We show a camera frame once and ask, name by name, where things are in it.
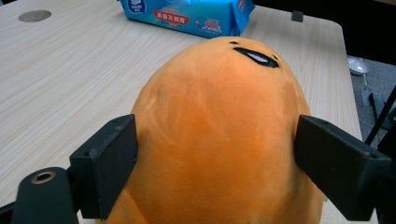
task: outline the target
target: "screw hole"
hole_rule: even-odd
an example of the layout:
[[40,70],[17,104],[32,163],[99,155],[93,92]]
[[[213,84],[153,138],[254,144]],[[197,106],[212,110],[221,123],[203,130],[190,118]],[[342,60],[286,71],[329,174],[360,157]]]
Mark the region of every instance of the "screw hole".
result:
[[56,173],[53,171],[43,172],[38,175],[35,175],[35,177],[32,178],[32,183],[33,184],[44,184],[44,183],[50,181],[51,179],[53,179],[53,177],[55,177],[55,176],[56,176]]

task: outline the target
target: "wet wipes package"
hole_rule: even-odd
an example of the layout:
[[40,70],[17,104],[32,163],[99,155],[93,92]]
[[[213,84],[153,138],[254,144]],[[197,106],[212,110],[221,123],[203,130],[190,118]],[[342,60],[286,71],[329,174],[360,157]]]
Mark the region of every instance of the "wet wipes package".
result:
[[125,16],[180,32],[213,38],[240,35],[252,0],[118,0]]

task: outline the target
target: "wooden table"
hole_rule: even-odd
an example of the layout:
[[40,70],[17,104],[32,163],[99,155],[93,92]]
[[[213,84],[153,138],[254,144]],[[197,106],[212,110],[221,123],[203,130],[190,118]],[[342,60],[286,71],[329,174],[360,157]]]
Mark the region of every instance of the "wooden table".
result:
[[[43,21],[22,22],[46,9]],[[312,115],[361,138],[342,28],[256,7],[242,36],[275,49],[301,82]],[[130,113],[149,77],[204,38],[128,21],[116,0],[19,0],[0,7],[0,206],[18,184],[68,157],[109,120]],[[321,223],[349,223],[331,202]]]

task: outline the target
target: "orange plush toy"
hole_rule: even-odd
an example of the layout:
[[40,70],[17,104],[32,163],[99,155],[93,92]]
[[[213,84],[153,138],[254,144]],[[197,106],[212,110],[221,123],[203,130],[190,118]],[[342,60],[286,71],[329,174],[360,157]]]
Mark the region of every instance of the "orange plush toy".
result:
[[140,92],[138,157],[107,223],[319,223],[298,168],[303,92],[263,43],[218,37],[181,51]]

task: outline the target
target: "plush toy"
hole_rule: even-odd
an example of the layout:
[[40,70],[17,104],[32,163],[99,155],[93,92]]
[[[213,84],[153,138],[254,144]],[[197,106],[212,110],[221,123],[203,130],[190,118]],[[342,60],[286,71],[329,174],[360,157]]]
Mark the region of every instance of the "plush toy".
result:
[[309,108],[287,63],[242,37],[182,50],[140,92],[138,157],[107,223],[319,223],[293,141]]

